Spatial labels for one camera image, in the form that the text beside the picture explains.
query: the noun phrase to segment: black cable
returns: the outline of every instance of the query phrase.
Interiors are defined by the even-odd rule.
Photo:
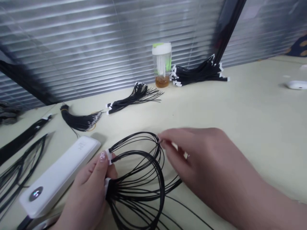
[[[132,104],[141,104],[148,101],[160,102],[161,100],[157,98],[163,93],[158,89],[148,88],[145,83],[136,82],[129,97],[106,105],[110,109],[107,114],[118,112]]]
[[[214,58],[213,54],[194,69],[174,65],[170,75],[173,84],[181,87],[202,81],[229,81],[230,78],[222,76],[222,64],[213,64]]]
[[[46,135],[32,144],[15,163],[0,175],[0,221],[3,219],[39,164]]]
[[[77,116],[70,114],[68,109],[69,106],[66,104],[63,104],[60,108],[64,121],[72,129],[82,132],[90,131],[90,129],[98,122],[98,120],[101,118],[103,114],[103,111],[101,110],[90,115]]]
[[[160,216],[163,215],[172,221],[179,229],[182,229],[173,219],[165,215],[162,210],[164,206],[165,197],[168,193],[178,187],[182,181],[178,176],[165,185],[162,169],[164,166],[165,156],[163,149],[159,144],[159,138],[157,135],[150,132],[138,132],[129,135],[111,148],[109,152],[115,152],[122,147],[135,143],[137,141],[150,141],[153,142],[155,147],[150,152],[141,150],[129,150],[117,155],[111,160],[112,163],[118,160],[139,155],[142,156],[142,160],[127,174],[115,179],[110,180],[108,190],[106,194],[106,200],[110,205],[112,215],[117,224],[119,230],[153,230],[160,229],[158,224],[160,223],[165,229],[168,229],[166,224],[160,220]],[[191,209],[184,204],[175,200],[172,197],[170,199],[178,202],[180,205],[188,209],[204,224],[210,227],[204,220],[196,215]],[[152,202],[159,200],[159,207],[155,208]],[[142,226],[134,224],[133,219],[128,219],[121,213],[116,204],[124,205],[130,209],[140,220],[143,221]]]
[[[47,118],[39,119],[31,125],[26,131],[6,144],[0,149],[0,166],[6,162],[10,157],[17,153],[22,147],[29,143],[35,134],[51,119],[51,115]]]

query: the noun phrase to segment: white plastic device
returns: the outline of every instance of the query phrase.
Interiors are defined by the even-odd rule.
[[[93,138],[80,137],[19,198],[30,218],[46,215],[101,146]]]
[[[287,83],[287,86],[290,89],[307,89],[307,81],[290,81]]]

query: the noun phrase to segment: fingernail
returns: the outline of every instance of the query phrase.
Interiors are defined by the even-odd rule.
[[[104,161],[106,161],[107,160],[107,155],[106,155],[106,152],[105,151],[103,151],[102,153],[100,153],[100,157],[99,157],[99,161],[100,162],[104,162]]]

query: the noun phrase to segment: black wire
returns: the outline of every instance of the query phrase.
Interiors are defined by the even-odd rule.
[[[213,54],[198,67],[194,69],[186,69],[180,66],[172,68],[171,79],[177,86],[185,86],[202,81],[228,81],[229,78],[223,77],[220,72],[223,71],[222,64],[214,65]]]
[[[132,104],[142,104],[148,101],[160,102],[161,100],[157,98],[163,93],[158,89],[148,88],[145,83],[136,82],[129,97],[107,104],[110,109],[108,114],[118,112]]]
[[[39,164],[46,141],[46,135],[32,144],[15,163],[0,175],[0,221],[14,203],[21,190],[26,187]]]
[[[22,149],[30,140],[36,135],[36,133],[51,119],[51,115],[48,118],[39,119],[33,125],[31,125],[26,131],[6,144],[0,149],[0,166],[11,158],[15,153]]]
[[[157,135],[150,132],[138,132],[129,135],[122,140],[118,141],[111,148],[109,152],[115,152],[120,148],[133,144],[137,141],[150,141],[155,144],[155,147],[150,152],[141,150],[129,150],[117,155],[111,160],[112,163],[118,160],[139,155],[142,156],[142,160],[127,174],[109,181],[109,186],[106,194],[106,200],[110,205],[112,215],[119,230],[151,230],[160,229],[158,224],[160,223],[165,229],[168,229],[166,224],[160,220],[160,216],[163,215],[172,221],[179,229],[182,229],[172,218],[162,212],[164,206],[165,197],[168,197],[175,202],[179,203],[193,215],[206,224],[211,230],[209,224],[196,215],[191,209],[182,204],[181,202],[169,197],[167,194],[178,187],[182,181],[178,175],[165,185],[162,169],[165,162],[165,156],[162,147],[159,144],[159,138]],[[144,186],[154,186],[157,188],[144,189]],[[159,200],[159,207],[153,207],[150,202]],[[133,220],[125,218],[121,211],[116,207],[116,203],[124,205],[130,209],[136,216],[138,216],[144,223],[142,226],[137,226],[133,223]]]
[[[63,104],[60,108],[64,121],[68,124],[71,129],[86,132],[89,131],[101,118],[103,111],[98,111],[90,115],[77,116],[69,113],[69,106]]]

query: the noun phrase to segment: finger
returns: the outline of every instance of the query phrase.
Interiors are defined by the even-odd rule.
[[[185,154],[185,151],[181,147],[178,146],[178,153],[179,155],[183,156]]]
[[[87,182],[87,180],[90,178],[92,172],[94,171],[94,168],[96,166],[96,163],[98,161],[99,154],[94,156],[77,174],[75,178],[75,183],[78,184],[84,184]]]
[[[192,173],[192,169],[184,156],[179,154],[176,148],[169,141],[162,141],[161,146],[165,149],[166,156],[179,177],[183,181],[188,180]]]
[[[204,130],[206,130],[206,128],[181,128],[181,129],[193,134],[202,134],[204,133]]]
[[[174,142],[188,154],[195,149],[195,135],[184,129],[168,129],[159,133],[158,137],[160,140]]]
[[[104,187],[102,181],[106,178],[106,172],[108,170],[109,160],[106,151],[103,151],[96,162],[93,173],[91,174],[88,182],[96,184],[96,186]]]
[[[109,177],[111,179],[117,179],[118,177],[118,174],[117,174],[117,171],[116,171],[116,168],[115,168],[115,165],[114,164],[111,164],[109,167],[108,167],[108,170],[106,172],[106,177]]]

